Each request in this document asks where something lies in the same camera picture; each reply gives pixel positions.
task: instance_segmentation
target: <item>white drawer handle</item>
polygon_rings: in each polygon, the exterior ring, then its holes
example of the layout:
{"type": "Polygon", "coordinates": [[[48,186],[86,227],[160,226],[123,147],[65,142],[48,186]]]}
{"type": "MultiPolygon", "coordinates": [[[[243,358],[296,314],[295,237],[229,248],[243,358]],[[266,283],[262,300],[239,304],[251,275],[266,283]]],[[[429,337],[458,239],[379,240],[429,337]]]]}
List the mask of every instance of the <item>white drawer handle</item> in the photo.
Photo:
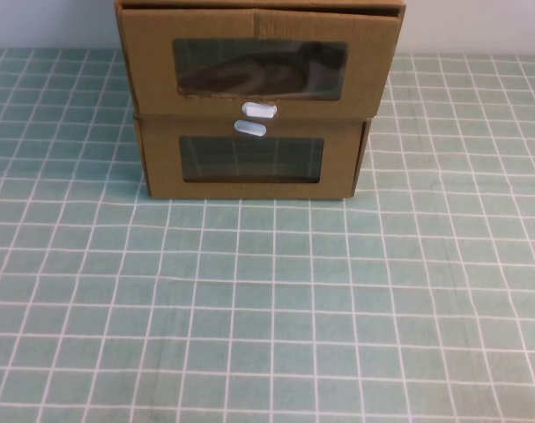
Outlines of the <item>white drawer handle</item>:
{"type": "Polygon", "coordinates": [[[247,117],[272,119],[277,114],[277,106],[261,103],[244,103],[241,110],[247,117]]]}
{"type": "Polygon", "coordinates": [[[254,137],[262,137],[267,132],[267,128],[261,123],[248,121],[235,121],[234,128],[242,134],[253,135],[254,137]]]}

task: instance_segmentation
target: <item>grid tablecloth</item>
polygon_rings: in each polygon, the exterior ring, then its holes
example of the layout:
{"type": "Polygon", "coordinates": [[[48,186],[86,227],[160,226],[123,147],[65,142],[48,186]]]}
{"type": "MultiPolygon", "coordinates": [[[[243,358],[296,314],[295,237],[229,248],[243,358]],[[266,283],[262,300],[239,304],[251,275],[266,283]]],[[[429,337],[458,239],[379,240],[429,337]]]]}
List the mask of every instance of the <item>grid tablecloth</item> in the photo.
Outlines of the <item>grid tablecloth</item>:
{"type": "Polygon", "coordinates": [[[131,116],[0,50],[0,422],[535,422],[535,56],[398,56],[345,202],[152,200],[131,116]]]}

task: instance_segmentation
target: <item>cardboard box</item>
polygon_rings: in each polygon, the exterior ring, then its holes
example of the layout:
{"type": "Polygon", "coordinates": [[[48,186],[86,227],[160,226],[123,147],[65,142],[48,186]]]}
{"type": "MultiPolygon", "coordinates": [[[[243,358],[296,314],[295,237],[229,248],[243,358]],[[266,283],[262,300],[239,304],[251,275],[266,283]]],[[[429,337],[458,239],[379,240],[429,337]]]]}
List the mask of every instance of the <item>cardboard box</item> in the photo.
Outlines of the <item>cardboard box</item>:
{"type": "Polygon", "coordinates": [[[404,10],[116,0],[151,195],[352,196],[404,10]]]}

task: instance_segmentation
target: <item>drawer window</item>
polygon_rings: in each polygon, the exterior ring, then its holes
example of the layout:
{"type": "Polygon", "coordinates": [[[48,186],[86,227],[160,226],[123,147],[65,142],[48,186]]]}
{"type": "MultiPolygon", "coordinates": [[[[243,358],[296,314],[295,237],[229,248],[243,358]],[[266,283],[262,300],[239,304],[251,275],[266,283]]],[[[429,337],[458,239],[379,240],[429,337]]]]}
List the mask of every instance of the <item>drawer window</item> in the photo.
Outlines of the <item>drawer window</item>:
{"type": "Polygon", "coordinates": [[[301,137],[186,137],[186,182],[318,183],[323,140],[301,137]]]}
{"type": "Polygon", "coordinates": [[[344,42],[176,39],[180,95],[339,100],[344,42]]]}

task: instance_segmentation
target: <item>cardboard drawer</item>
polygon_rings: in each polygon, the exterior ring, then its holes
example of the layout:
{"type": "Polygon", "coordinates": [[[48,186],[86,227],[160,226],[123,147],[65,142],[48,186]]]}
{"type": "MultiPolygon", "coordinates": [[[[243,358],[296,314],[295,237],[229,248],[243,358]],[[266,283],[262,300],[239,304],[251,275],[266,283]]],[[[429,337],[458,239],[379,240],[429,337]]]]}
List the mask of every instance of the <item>cardboard drawer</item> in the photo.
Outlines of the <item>cardboard drawer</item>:
{"type": "Polygon", "coordinates": [[[235,118],[251,100],[282,119],[376,115],[404,9],[183,7],[117,9],[139,114],[235,118]]]}
{"type": "Polygon", "coordinates": [[[160,198],[344,198],[370,121],[272,122],[246,137],[226,119],[136,119],[150,193],[160,198]]]}

